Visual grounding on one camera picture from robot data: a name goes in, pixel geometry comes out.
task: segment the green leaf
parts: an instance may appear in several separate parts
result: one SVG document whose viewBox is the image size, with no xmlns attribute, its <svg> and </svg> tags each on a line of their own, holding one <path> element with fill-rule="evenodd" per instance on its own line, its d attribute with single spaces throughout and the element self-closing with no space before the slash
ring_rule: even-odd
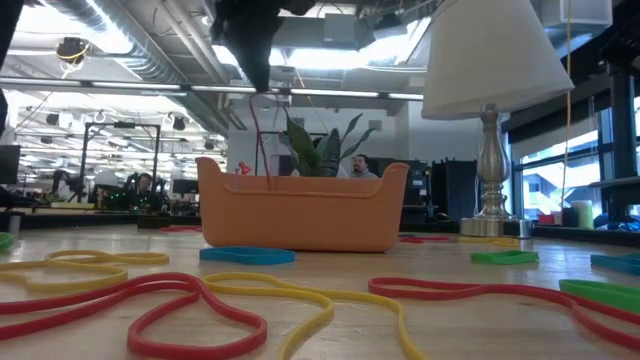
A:
<svg viewBox="0 0 640 360">
<path fill-rule="evenodd" d="M 320 153 L 320 173 L 324 177 L 336 177 L 340 167 L 340 133 L 337 129 L 331 130 L 325 146 Z"/>
<path fill-rule="evenodd" d="M 360 117 L 362 117 L 362 113 L 354 117 L 353 119 L 351 119 L 351 121 L 349 121 L 349 126 L 347 126 L 347 131 L 344 133 L 344 136 L 342 136 L 342 140 L 340 141 L 340 146 L 344 144 L 344 139 L 347 138 L 347 135 L 349 135 L 349 133 L 356 128 L 356 125 L 358 125 L 358 120 L 360 120 Z"/>
<path fill-rule="evenodd" d="M 278 133 L 278 140 L 280 140 L 280 143 L 282 145 L 286 146 L 287 149 L 289 149 L 289 152 L 291 153 L 291 159 L 293 161 L 293 167 L 296 168 L 296 170 L 298 170 L 300 174 L 302 174 L 302 169 L 300 168 L 300 158 L 298 157 L 298 153 L 293 149 L 293 146 L 291 146 L 289 137 L 285 135 L 285 133 L 280 132 Z"/>
<path fill-rule="evenodd" d="M 324 136 L 322 139 L 320 139 L 318 146 L 316 146 L 316 152 L 318 153 L 318 156 L 320 156 L 320 161 L 322 161 L 322 154 L 324 153 L 324 149 L 327 146 L 328 141 L 329 135 Z"/>
<path fill-rule="evenodd" d="M 356 150 L 358 150 L 358 146 L 360 146 L 360 144 L 362 144 L 363 142 L 365 142 L 368 138 L 369 135 L 371 135 L 371 133 L 373 131 L 375 131 L 375 128 L 371 128 L 371 129 L 367 129 L 367 131 L 364 132 L 364 134 L 362 134 L 362 137 L 360 138 L 360 140 L 358 140 L 358 142 L 353 145 L 352 147 L 348 148 L 344 154 L 342 154 L 342 156 L 340 156 L 340 160 L 342 161 L 342 159 L 351 156 L 354 152 L 356 152 Z"/>
<path fill-rule="evenodd" d="M 291 146 L 298 153 L 300 165 L 308 165 L 310 168 L 318 169 L 320 156 L 313 147 L 313 141 L 311 137 L 303 127 L 291 121 L 289 113 L 287 115 L 287 136 L 291 142 Z"/>
</svg>

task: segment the rubber band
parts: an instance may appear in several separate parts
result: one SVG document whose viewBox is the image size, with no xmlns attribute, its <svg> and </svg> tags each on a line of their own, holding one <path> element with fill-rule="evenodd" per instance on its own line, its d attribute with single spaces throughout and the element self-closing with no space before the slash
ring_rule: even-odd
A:
<svg viewBox="0 0 640 360">
<path fill-rule="evenodd" d="M 466 243 L 476 243 L 476 244 L 489 244 L 496 246 L 504 246 L 504 247 L 520 247 L 520 242 L 516 239 L 505 238 L 505 237 L 469 237 L 469 236 L 458 236 L 458 241 L 466 242 Z"/>
<path fill-rule="evenodd" d="M 516 265 L 538 262 L 538 253 L 534 251 L 509 250 L 492 253 L 472 253 L 471 262 L 488 265 Z"/>
<path fill-rule="evenodd" d="M 59 259 L 63 256 L 86 256 L 84 258 Z M 166 264 L 169 257 L 160 253 L 123 253 L 109 254 L 104 251 L 95 250 L 66 250 L 53 252 L 44 261 L 26 261 L 0 264 L 0 281 L 8 281 L 24 286 L 28 291 L 37 292 L 64 292 L 64 291 L 85 291 L 99 289 L 105 286 L 126 281 L 129 273 L 126 269 L 95 265 L 99 263 L 122 263 L 122 264 Z M 36 268 L 62 268 L 70 270 L 88 271 L 109 274 L 106 277 L 85 281 L 72 282 L 37 282 L 32 281 L 29 276 L 4 272 L 16 269 L 36 269 Z"/>
<path fill-rule="evenodd" d="M 255 280 L 262 281 L 273 285 L 274 287 L 247 287 L 247 286 L 231 286 L 220 285 L 215 282 L 223 280 Z M 418 347 L 413 343 L 405 324 L 405 310 L 404 307 L 397 301 L 378 295 L 372 295 L 367 293 L 353 292 L 353 291 L 338 291 L 338 290 L 325 290 L 319 288 L 312 288 L 307 286 L 298 286 L 281 281 L 273 276 L 255 273 L 223 273 L 205 276 L 203 278 L 205 285 L 214 292 L 235 294 L 235 295 L 249 295 L 249 296 L 284 296 L 293 297 L 297 299 L 311 300 L 325 306 L 325 309 L 319 314 L 315 315 L 312 319 L 306 323 L 299 325 L 288 337 L 287 340 L 280 346 L 277 352 L 276 359 L 284 360 L 288 359 L 296 345 L 305 338 L 311 331 L 320 327 L 326 320 L 331 318 L 329 313 L 333 314 L 333 306 L 329 299 L 336 300 L 351 300 L 365 303 L 371 303 L 375 305 L 384 306 L 393 310 L 398 315 L 398 330 L 400 336 L 400 344 L 406 357 L 410 360 L 426 360 L 428 359 L 424 354 L 418 350 Z"/>
<path fill-rule="evenodd" d="M 425 242 L 430 241 L 449 241 L 449 238 L 446 236 L 402 236 L 400 237 L 400 242 L 410 243 L 410 244 L 423 244 Z"/>
<path fill-rule="evenodd" d="M 159 230 L 162 232 L 202 232 L 202 226 L 169 226 Z"/>
<path fill-rule="evenodd" d="M 560 280 L 560 291 L 640 314 L 640 288 L 587 280 Z"/>
<path fill-rule="evenodd" d="M 591 255 L 591 266 L 602 267 L 623 274 L 640 275 L 640 254 L 625 256 Z"/>
<path fill-rule="evenodd" d="M 160 273 L 140 276 L 123 283 L 80 294 L 0 303 L 0 314 L 23 314 L 89 302 L 54 315 L 0 327 L 0 340 L 33 334 L 68 324 L 108 309 L 127 298 L 160 290 L 189 291 L 190 294 L 155 307 L 129 326 L 127 345 L 137 355 L 172 360 L 230 359 L 257 349 L 267 339 L 267 323 L 260 316 L 223 303 L 205 287 L 200 279 L 192 275 Z M 142 337 L 141 333 L 158 319 L 198 301 L 201 296 L 218 314 L 227 319 L 249 325 L 255 328 L 255 331 L 243 339 L 218 346 L 166 344 Z"/>
<path fill-rule="evenodd" d="M 200 260 L 231 261 L 244 265 L 277 265 L 294 262 L 296 253 L 254 246 L 222 246 L 200 249 Z"/>
<path fill-rule="evenodd" d="M 383 285 L 414 286 L 440 291 L 392 289 Z M 632 336 L 601 324 L 584 311 L 583 308 L 635 325 L 640 325 L 640 315 L 557 290 L 529 285 L 463 284 L 409 278 L 373 278 L 369 280 L 369 291 L 382 296 L 417 300 L 453 300 L 483 294 L 512 294 L 542 299 L 568 308 L 577 322 L 604 339 L 626 348 L 640 351 L 640 337 Z"/>
<path fill-rule="evenodd" d="M 0 251 L 5 251 L 13 245 L 13 235 L 0 232 Z"/>
</svg>

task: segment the person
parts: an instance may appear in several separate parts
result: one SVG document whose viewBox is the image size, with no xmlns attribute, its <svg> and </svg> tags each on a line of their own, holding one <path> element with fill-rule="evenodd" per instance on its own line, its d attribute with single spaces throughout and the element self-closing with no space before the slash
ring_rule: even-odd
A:
<svg viewBox="0 0 640 360">
<path fill-rule="evenodd" d="M 377 179 L 378 175 L 369 171 L 369 157 L 364 154 L 358 154 L 353 157 L 353 172 L 351 178 L 353 179 Z"/>
<path fill-rule="evenodd" d="M 140 193 L 147 193 L 151 188 L 151 175 L 147 173 L 142 173 L 140 175 L 140 183 L 139 183 L 139 191 Z"/>
</svg>

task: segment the desk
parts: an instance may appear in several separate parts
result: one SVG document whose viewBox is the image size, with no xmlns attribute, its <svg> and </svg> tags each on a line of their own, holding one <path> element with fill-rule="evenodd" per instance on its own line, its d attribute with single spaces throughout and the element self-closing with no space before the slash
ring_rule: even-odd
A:
<svg viewBox="0 0 640 360">
<path fill-rule="evenodd" d="M 293 264 L 251 267 L 224 262 L 199 264 L 198 250 L 204 246 L 200 233 L 137 231 L 135 226 L 23 231 L 13 253 L 0 260 L 42 259 L 62 249 L 98 249 L 110 252 L 166 252 L 166 266 L 131 266 L 131 276 L 179 271 L 196 276 L 226 271 L 263 272 L 285 281 L 314 287 L 367 291 L 373 276 L 406 276 L 430 280 L 475 283 L 521 283 L 558 288 L 565 278 L 610 281 L 640 286 L 640 278 L 591 269 L 591 254 L 624 254 L 634 249 L 551 240 L 523 241 L 523 250 L 540 254 L 540 264 L 518 266 L 477 265 L 470 253 L 502 251 L 483 244 L 398 244 L 388 254 L 298 253 Z M 34 271 L 50 281 L 91 275 L 57 271 Z M 142 313 L 175 293 L 142 295 L 100 314 L 57 329 L 0 342 L 2 359 L 134 360 L 126 349 L 126 331 Z M 0 284 L 0 301 L 31 297 L 20 288 Z M 223 301 L 255 312 L 269 322 L 267 344 L 242 357 L 272 359 L 284 339 L 303 319 L 318 311 L 314 304 L 282 298 L 220 295 Z M 638 359 L 632 353 L 587 334 L 559 306 L 509 295 L 421 302 L 400 300 L 407 309 L 408 330 L 415 342 L 433 360 Z M 0 317 L 9 324 L 38 315 Z M 395 360 L 404 359 L 398 343 L 395 315 L 386 308 L 360 303 L 337 302 L 333 322 L 318 331 L 294 353 L 292 359 Z M 640 328 L 606 322 L 638 335 Z M 189 306 L 159 321 L 145 335 L 158 341 L 187 344 L 222 344 L 247 334 L 248 329 L 211 314 L 202 303 Z"/>
</svg>

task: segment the white lampshade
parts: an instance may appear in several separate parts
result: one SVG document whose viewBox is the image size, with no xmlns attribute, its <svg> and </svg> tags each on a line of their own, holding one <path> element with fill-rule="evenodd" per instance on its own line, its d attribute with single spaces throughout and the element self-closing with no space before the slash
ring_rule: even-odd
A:
<svg viewBox="0 0 640 360">
<path fill-rule="evenodd" d="M 511 112 L 573 89 L 529 0 L 447 0 L 430 31 L 423 118 Z"/>
</svg>

